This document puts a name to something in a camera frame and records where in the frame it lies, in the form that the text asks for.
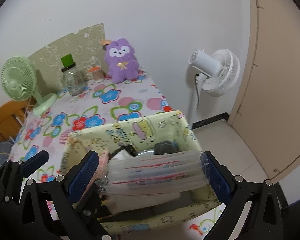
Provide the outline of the green cup on jar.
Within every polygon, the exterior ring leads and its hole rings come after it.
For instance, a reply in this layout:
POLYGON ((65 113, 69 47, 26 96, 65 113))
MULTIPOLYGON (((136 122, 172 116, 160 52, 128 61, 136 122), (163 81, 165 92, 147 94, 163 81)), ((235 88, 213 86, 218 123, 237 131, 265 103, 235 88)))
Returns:
POLYGON ((65 55, 61 58, 61 62, 63 64, 63 68, 69 68, 75 65, 72 54, 65 55))

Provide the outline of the floral tablecloth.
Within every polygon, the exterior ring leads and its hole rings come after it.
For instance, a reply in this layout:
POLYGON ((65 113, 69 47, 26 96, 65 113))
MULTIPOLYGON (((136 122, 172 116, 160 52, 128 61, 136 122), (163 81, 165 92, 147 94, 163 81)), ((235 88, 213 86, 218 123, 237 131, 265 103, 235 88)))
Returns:
POLYGON ((10 158, 27 161, 41 150, 47 151, 49 160, 31 178, 48 182, 61 174, 61 161, 71 132, 172 111, 175 110, 144 71, 139 72, 137 79, 117 85, 110 79, 101 83, 89 81, 82 94, 71 96, 62 90, 45 113, 29 114, 10 158))

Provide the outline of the clear plastic packaged roll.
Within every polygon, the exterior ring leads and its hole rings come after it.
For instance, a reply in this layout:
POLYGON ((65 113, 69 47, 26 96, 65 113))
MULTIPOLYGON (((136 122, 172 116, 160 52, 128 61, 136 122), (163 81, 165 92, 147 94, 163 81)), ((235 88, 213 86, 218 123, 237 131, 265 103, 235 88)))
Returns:
POLYGON ((104 188, 113 195, 170 194, 205 187, 209 178, 206 154, 190 150, 111 160, 104 188))

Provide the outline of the green desk fan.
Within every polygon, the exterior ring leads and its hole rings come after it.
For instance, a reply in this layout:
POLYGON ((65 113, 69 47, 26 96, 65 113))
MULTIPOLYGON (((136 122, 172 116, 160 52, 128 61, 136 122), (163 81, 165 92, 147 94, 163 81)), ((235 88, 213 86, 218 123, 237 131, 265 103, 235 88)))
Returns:
POLYGON ((42 96, 37 85, 37 74, 31 61, 22 56, 8 59, 1 70, 1 86, 7 96, 14 101, 36 100, 33 115, 46 112, 57 100, 54 93, 42 96))

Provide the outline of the green cartoon pattern board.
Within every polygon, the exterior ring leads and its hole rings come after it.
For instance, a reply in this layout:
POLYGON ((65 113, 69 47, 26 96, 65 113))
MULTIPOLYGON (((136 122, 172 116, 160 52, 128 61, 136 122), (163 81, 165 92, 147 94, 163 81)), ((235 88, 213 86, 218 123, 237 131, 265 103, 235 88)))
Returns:
POLYGON ((107 73, 109 67, 104 61, 105 50, 101 44, 105 39, 104 24, 100 23, 59 38, 30 55, 41 94, 56 93, 64 88, 61 58, 68 54, 72 55, 85 80, 92 78, 88 70, 93 66, 107 73))

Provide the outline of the purple plush rabbit toy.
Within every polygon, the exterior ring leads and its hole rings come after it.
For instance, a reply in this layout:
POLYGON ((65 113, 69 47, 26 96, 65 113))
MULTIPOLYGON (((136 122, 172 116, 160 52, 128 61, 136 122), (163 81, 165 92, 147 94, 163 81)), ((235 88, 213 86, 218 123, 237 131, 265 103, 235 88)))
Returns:
POLYGON ((139 77, 140 65, 136 60, 135 50, 125 38, 107 45, 104 61, 109 66, 108 75, 114 84, 139 77))

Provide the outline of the white standing fan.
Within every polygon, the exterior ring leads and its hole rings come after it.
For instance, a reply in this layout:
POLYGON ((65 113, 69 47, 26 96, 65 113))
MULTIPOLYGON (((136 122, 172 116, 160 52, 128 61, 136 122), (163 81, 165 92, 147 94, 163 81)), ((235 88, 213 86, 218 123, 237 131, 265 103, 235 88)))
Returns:
POLYGON ((197 71, 187 110, 188 124, 193 126, 194 114, 200 105, 201 92, 204 91, 212 97, 226 94, 237 83, 241 64, 238 57, 228 49, 219 49, 212 55, 196 49, 189 58, 189 67, 197 71))

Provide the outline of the wooden bed headboard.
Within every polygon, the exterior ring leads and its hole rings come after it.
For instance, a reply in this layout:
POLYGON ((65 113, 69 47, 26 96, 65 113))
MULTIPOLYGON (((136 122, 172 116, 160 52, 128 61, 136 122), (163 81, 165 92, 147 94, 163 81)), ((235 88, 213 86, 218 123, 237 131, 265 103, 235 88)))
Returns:
POLYGON ((9 101, 0 107, 0 141, 16 138, 36 100, 9 101))

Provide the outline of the beige door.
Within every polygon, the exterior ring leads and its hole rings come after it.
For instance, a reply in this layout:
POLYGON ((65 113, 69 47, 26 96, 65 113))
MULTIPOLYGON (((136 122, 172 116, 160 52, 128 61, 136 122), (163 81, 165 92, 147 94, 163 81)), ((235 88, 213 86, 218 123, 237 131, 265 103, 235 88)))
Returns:
POLYGON ((229 124, 269 179, 300 165, 300 10, 293 0, 250 0, 250 41, 229 124))

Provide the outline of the glass mason jar mug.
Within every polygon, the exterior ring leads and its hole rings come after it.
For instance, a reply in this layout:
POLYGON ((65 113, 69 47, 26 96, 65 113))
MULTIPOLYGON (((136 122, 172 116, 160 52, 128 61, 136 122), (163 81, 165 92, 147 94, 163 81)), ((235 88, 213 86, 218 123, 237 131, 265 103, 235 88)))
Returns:
POLYGON ((77 67, 62 69, 62 84, 71 96, 77 96, 84 92, 86 82, 82 72, 77 67))

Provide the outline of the toothpick jar orange lid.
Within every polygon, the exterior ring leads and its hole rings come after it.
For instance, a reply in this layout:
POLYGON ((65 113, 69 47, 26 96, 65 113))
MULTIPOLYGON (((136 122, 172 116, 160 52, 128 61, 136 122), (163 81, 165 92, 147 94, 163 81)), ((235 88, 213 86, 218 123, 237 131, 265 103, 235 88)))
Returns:
POLYGON ((97 83, 104 80, 104 72, 100 66, 93 66, 88 70, 88 73, 91 75, 92 79, 97 83))

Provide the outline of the dark grey knit fabric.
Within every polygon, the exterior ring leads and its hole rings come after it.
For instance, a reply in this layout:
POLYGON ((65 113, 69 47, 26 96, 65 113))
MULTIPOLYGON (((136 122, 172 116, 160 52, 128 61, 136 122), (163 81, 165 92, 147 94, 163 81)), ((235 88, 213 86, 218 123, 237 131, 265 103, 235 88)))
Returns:
POLYGON ((154 145, 155 155, 173 154, 179 152, 179 147, 175 142, 165 140, 154 145))

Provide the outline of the yellow cartoon storage box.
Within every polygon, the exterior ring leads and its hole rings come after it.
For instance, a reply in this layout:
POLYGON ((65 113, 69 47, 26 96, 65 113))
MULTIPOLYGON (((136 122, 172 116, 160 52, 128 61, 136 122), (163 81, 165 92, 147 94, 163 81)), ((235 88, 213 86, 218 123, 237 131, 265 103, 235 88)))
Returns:
MULTIPOLYGON (((67 174, 89 150, 102 155, 131 145, 134 150, 142 151, 164 140, 176 142, 181 151, 202 149, 181 111, 159 113, 71 132, 66 140, 60 171, 62 175, 67 174)), ((144 219, 134 216, 121 222, 111 219, 102 226, 111 234, 163 229, 196 218, 220 205, 209 185, 191 191, 190 195, 193 197, 190 204, 172 211, 160 210, 158 215, 144 219)))

